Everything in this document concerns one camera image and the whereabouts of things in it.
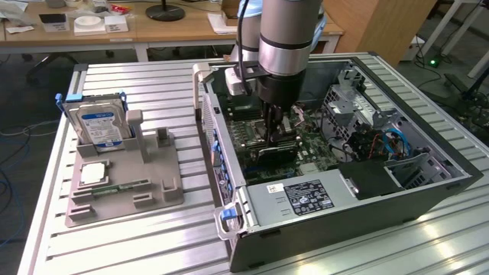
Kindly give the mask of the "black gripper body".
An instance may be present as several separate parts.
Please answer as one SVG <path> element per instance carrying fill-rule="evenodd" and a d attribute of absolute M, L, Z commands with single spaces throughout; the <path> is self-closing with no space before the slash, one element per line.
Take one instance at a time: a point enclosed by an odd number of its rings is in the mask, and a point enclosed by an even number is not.
<path fill-rule="evenodd" d="M 266 75 L 257 79 L 257 94 L 260 99 L 278 107 L 290 107 L 298 99 L 305 72 L 293 76 Z"/>

